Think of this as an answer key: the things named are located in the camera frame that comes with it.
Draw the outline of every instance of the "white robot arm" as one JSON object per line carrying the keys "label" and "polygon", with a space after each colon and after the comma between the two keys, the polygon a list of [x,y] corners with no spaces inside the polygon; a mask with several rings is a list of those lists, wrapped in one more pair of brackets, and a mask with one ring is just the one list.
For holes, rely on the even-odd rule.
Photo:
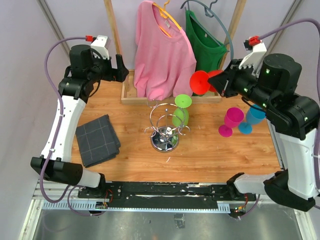
{"label": "white robot arm", "polygon": [[257,36],[244,44],[252,52],[242,60],[232,60],[224,72],[208,82],[224,97],[240,94],[247,104],[251,101],[261,107],[284,166],[283,171],[267,175],[238,173],[227,184],[235,198],[245,193],[264,194],[278,204],[308,211],[319,194],[319,170],[315,169],[313,156],[319,106],[313,99],[295,93],[302,67],[292,57],[267,55],[256,77],[254,66],[266,47]]}
{"label": "white robot arm", "polygon": [[[58,101],[49,138],[40,157],[32,158],[31,167],[41,174],[46,157],[50,156],[44,169],[45,180],[89,187],[94,189],[98,197],[106,194],[105,177],[101,173],[84,169],[81,164],[71,163],[72,143],[79,118],[94,89],[94,83],[100,84],[101,80],[123,82],[129,71],[119,54],[116,55],[117,68],[112,68],[108,52],[110,40],[107,36],[99,35],[96,39],[90,37],[90,41],[91,45],[75,45],[70,50],[70,66],[67,67],[58,88],[62,99],[63,116]],[[61,117],[63,118],[59,132],[52,148]]]}

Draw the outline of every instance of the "green shirt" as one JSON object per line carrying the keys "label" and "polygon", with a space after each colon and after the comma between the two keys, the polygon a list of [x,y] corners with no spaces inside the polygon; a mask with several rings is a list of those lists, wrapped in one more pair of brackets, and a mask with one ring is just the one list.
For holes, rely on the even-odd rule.
{"label": "green shirt", "polygon": [[219,69],[220,62],[227,52],[227,48],[219,41],[221,45],[218,45],[190,15],[196,19],[193,11],[185,11],[185,33],[190,41],[196,60],[195,70],[203,70],[208,73]]}

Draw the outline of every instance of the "pink wine glass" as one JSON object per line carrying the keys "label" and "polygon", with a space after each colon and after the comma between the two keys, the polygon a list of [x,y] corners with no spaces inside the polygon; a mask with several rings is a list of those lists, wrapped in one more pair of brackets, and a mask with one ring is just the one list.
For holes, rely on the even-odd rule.
{"label": "pink wine glass", "polygon": [[237,107],[231,107],[224,116],[224,125],[219,127],[219,134],[228,138],[233,134],[232,128],[237,127],[245,118],[244,112]]}

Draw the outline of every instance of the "wooden tabletop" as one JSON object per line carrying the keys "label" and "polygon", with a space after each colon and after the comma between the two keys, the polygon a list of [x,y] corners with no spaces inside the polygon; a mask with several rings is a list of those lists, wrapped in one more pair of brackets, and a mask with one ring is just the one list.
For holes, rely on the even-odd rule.
{"label": "wooden tabletop", "polygon": [[[191,105],[188,108],[191,132],[183,131],[186,136],[180,137],[174,151],[160,153],[151,146],[151,131],[144,134],[145,128],[151,126],[152,109],[146,105],[121,104],[121,88],[118,82],[101,82],[78,123],[80,126],[109,115],[121,142],[120,153],[88,168],[103,173],[108,181],[222,183],[239,172],[261,175],[280,170],[266,120],[253,126],[250,135],[241,134],[236,128],[231,137],[219,135],[218,128],[228,108],[239,107],[244,113],[249,109],[239,97],[223,98],[217,104]],[[164,109],[159,109],[155,116],[163,113]],[[76,138],[72,162],[82,163]]]}

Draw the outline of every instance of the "dark gray cloth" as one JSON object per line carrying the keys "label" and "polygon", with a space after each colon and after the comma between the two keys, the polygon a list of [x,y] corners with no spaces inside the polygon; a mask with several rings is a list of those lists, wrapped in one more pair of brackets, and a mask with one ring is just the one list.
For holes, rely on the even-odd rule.
{"label": "dark gray cloth", "polygon": [[121,144],[108,115],[78,126],[75,135],[86,168],[114,159],[119,153]]}

